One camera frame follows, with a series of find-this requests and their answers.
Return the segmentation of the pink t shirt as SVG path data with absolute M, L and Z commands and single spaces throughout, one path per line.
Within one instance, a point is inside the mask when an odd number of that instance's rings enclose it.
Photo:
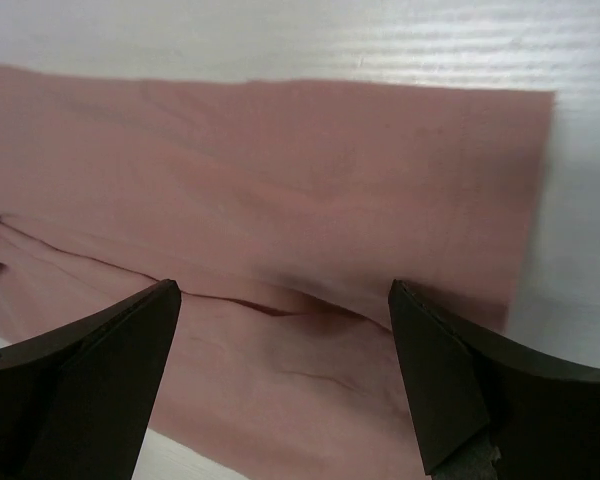
M 0 337 L 175 280 L 154 429 L 251 479 L 420 479 L 390 285 L 504 325 L 553 103 L 0 67 Z

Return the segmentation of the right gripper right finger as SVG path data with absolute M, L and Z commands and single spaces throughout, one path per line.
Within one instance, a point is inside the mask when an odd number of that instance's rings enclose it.
M 388 304 L 432 479 L 600 479 L 600 369 L 439 308 L 405 282 Z

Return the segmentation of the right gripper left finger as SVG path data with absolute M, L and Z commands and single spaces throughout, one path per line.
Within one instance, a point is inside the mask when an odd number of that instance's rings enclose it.
M 162 280 L 0 349 L 0 479 L 129 479 L 178 322 Z

